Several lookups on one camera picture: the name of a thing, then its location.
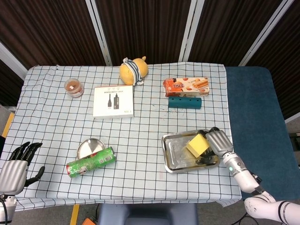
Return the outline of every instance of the stainless steel bowl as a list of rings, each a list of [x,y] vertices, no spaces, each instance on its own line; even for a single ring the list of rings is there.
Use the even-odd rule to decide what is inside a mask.
[[[77,159],[89,156],[95,152],[106,149],[104,143],[96,138],[90,138],[82,142],[77,149]]]

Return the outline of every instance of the green can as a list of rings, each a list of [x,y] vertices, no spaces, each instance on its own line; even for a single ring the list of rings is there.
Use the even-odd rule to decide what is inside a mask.
[[[67,164],[67,174],[73,178],[116,161],[112,147]]]

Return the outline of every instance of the blue mat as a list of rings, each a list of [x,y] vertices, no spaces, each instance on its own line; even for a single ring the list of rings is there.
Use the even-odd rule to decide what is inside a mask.
[[[226,67],[235,152],[277,200],[300,198],[300,171],[272,77],[262,67]],[[249,197],[242,193],[243,199]]]

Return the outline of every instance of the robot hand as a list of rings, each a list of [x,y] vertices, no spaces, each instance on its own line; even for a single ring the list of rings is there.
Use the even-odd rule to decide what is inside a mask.
[[[223,131],[213,127],[209,132],[201,131],[200,133],[207,138],[212,151],[223,158],[225,166],[237,181],[240,189],[254,195],[244,202],[250,216],[271,219],[288,225],[300,224],[300,205],[286,201],[276,202],[259,185],[259,178],[251,173],[241,158],[233,152],[233,144]]]
[[[21,193],[24,187],[40,180],[45,167],[42,166],[37,175],[33,178],[26,179],[28,167],[33,159],[37,149],[42,143],[26,142],[19,148],[15,149],[8,161],[3,165],[0,173],[0,224],[11,223],[17,201],[15,195]]]

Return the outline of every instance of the cable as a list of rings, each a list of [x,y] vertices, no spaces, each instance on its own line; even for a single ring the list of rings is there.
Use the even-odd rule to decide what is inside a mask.
[[[3,199],[2,199],[2,198],[0,198],[0,202],[2,203],[2,205],[3,205],[3,208],[4,208],[4,214],[5,214],[5,225],[8,225],[8,211],[7,211],[7,209],[6,209],[6,205],[5,205],[5,203],[4,203],[4,201],[3,201]]]
[[[97,208],[96,208],[96,214],[95,214],[96,222],[98,222],[98,218],[97,218],[97,215],[98,215],[98,214],[97,214],[97,211],[98,211],[99,205],[100,205],[100,203],[98,203]]]
[[[236,221],[236,222],[234,222],[234,223],[232,223],[232,224],[230,224],[230,225],[235,225],[235,224],[237,224],[237,223],[239,223],[239,225],[240,225],[240,223],[242,222],[242,220],[243,220],[244,218],[251,218],[251,219],[253,219],[253,220],[256,222],[257,225],[259,225],[258,222],[257,222],[257,220],[254,219],[254,218],[251,217],[251,216],[248,216],[247,213],[245,213],[238,221]]]

